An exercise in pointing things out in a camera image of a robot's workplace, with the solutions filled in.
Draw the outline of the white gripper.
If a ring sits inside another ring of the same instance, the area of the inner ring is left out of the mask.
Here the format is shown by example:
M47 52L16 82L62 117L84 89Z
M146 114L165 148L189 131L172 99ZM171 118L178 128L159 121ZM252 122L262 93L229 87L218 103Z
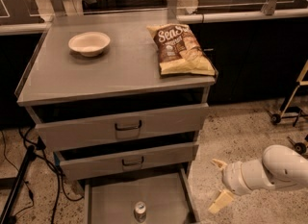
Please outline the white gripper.
M212 214L229 205L234 200L234 194L242 196L256 189L275 189L274 180L260 159L228 165L224 161L211 159L211 163L222 171L222 181L229 189L223 189L213 201L208 209Z

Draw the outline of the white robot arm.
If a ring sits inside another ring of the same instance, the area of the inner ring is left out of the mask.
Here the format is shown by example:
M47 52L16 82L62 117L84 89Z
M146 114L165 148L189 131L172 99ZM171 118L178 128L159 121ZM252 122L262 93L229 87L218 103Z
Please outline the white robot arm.
M308 160L283 145L267 147L260 159L232 162L212 159L225 185L208 211L217 213L229 205L235 196L250 194L253 190L291 191L308 187Z

